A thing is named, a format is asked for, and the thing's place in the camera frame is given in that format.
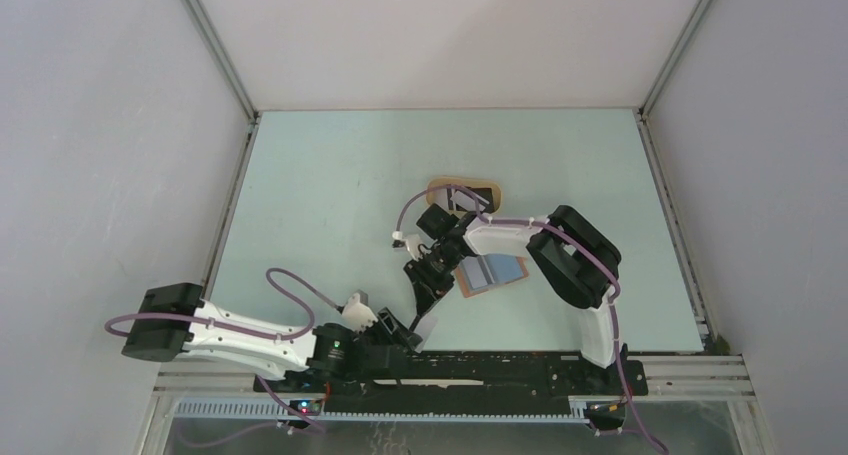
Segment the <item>white card black stripe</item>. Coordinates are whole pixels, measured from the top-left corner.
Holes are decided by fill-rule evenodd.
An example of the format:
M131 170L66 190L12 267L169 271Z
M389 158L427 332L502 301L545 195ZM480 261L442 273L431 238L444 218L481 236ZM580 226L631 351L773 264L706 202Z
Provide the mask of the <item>white card black stripe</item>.
M427 314L423 317L420 317L416 320L415 327L413 329L413 333L418 337L419 341L416 345L416 350L421 351L424 349L427 340L431 336L434 328L438 323L438 317L434 314Z

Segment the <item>brown leather card holder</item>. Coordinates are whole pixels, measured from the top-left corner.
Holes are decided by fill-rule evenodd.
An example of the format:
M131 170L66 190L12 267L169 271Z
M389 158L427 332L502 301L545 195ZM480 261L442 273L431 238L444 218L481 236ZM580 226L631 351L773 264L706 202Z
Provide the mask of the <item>brown leather card holder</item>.
M464 292L464 280L462 279L462 275L459 272L458 266L454 271L454 277L464 298L471 298L476 295L495 290L502 286L524 280L529 276L529 272L525 266L525 261L523 258L504 254L489 254L480 256L484 256L487 258L488 264L493 272L496 282L488 290L482 291L481 293L477 293L472 296L468 296Z

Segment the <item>beige oval card tray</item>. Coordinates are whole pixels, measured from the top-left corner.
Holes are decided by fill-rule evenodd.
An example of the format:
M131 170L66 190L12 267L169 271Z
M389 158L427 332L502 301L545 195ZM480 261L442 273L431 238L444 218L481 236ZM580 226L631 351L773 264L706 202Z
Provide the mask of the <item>beige oval card tray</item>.
M501 208L503 193L494 181L463 177L437 177L432 179L425 195L428 204L436 204L454 214L475 211L479 207L487 214L497 213Z

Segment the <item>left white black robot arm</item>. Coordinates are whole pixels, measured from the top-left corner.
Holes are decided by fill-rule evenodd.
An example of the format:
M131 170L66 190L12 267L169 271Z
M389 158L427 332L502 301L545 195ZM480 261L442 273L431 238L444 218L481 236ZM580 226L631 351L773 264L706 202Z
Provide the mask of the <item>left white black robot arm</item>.
M241 316L204 300L201 291L188 283L149 290L132 318L123 355L158 363L179 356L227 362L299 392L315 378L393 378L423 343L390 310L373 311L361 291L339 308L340 323L312 327Z

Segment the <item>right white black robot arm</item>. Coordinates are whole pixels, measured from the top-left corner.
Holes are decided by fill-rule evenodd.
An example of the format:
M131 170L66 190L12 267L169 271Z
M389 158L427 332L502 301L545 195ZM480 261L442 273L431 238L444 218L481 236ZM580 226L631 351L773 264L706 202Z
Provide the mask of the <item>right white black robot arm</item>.
M436 204L419 217L417 227L432 243L401 230L392 245L404 248L417 321L452 290L454 272L466 259L509 255L535 263L554 293L577 312L581 330L581 367L585 386L606 393L622 378L621 352L612 306L620 294L618 248L577 210L559 206L540 219L508 219L488 213L453 215Z

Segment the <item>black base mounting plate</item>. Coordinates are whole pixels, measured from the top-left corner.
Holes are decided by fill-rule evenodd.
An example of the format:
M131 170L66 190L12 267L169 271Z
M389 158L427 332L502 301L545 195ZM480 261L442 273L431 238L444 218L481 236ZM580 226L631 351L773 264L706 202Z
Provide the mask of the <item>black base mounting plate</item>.
M425 351L393 378L325 381L300 372L254 381L253 389L315 396L325 414L390 417L567 415L580 397L623 400L649 392L638 360L600 368L562 351Z

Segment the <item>aluminium frame rail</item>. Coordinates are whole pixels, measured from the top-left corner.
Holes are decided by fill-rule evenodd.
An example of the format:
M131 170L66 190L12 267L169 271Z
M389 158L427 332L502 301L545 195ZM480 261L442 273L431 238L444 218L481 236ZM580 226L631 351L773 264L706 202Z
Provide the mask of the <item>aluminium frame rail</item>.
M316 421L582 423L637 402L748 402L738 356L629 356L597 368L566 352L425 352L397 375L324 382L310 374L260 382L243 369L181 360L154 385L182 417Z

